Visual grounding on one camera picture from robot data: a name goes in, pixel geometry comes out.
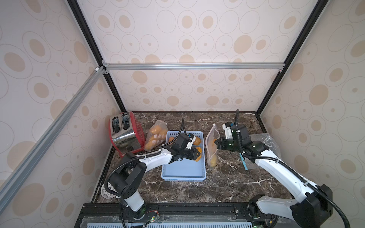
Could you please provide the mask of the clear zipper bag pink strip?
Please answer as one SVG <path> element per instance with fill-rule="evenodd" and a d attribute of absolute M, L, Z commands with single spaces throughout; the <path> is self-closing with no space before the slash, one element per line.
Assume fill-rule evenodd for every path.
<path fill-rule="evenodd" d="M 208 165 L 213 168 L 217 164 L 217 145 L 215 144 L 215 141 L 220 138 L 219 130 L 216 126 L 216 124 L 212 124 L 212 128 L 209 131 L 206 139 L 205 139 L 205 146 L 206 146 L 206 152 L 207 152 L 207 162 Z"/>
<path fill-rule="evenodd" d="M 151 140 L 156 140 L 157 141 L 156 147 L 157 147 L 158 145 L 166 141 L 167 132 L 168 132 L 167 123 L 162 120 L 157 120 L 156 123 L 149 129 L 145 144 Z"/>

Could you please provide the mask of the clear zipper bag blue strip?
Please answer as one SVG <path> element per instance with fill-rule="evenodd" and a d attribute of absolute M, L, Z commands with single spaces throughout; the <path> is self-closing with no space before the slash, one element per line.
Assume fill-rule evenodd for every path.
<path fill-rule="evenodd" d="M 250 137 L 253 142 L 252 149 L 254 151 L 256 151 L 255 153 L 252 154 L 252 156 L 262 153 L 264 151 L 264 149 L 268 149 L 268 150 L 272 151 L 278 158 L 281 159 L 281 152 L 280 152 L 279 145 L 276 143 L 276 141 L 270 134 L 268 134 L 268 133 L 253 134 L 253 135 L 250 135 Z M 244 169 L 246 171 L 250 170 L 250 169 L 259 168 L 259 166 L 254 161 L 251 161 L 250 159 L 248 159 L 242 155 L 240 155 L 240 158 L 241 158 L 242 164 L 244 166 Z"/>

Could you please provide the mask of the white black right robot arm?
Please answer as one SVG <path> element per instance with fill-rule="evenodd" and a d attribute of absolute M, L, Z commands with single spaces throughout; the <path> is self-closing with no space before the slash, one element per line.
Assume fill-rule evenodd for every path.
<path fill-rule="evenodd" d="M 319 228 L 336 211 L 344 226 L 349 228 L 351 225 L 345 213 L 333 202 L 332 190 L 296 172 L 263 142 L 252 141 L 246 126 L 239 124 L 239 113 L 237 110 L 233 123 L 227 122 L 222 126 L 225 136 L 216 139 L 214 144 L 219 150 L 238 152 L 257 164 L 293 196 L 293 199 L 279 199 L 258 194 L 247 205 L 249 216 L 259 219 L 263 214 L 271 214 L 276 218 L 293 220 L 302 228 Z"/>

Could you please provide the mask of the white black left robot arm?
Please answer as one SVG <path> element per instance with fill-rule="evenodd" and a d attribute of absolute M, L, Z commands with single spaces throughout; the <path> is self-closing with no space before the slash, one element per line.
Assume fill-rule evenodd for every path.
<path fill-rule="evenodd" d="M 105 190 L 114 195 L 119 203 L 128 207 L 137 217 L 142 217 L 146 203 L 138 192 L 146 172 L 183 159 L 197 161 L 201 152 L 193 148 L 196 137 L 185 130 L 182 120 L 178 135 L 157 150 L 145 155 L 126 153 L 119 165 L 110 173 L 104 182 Z"/>

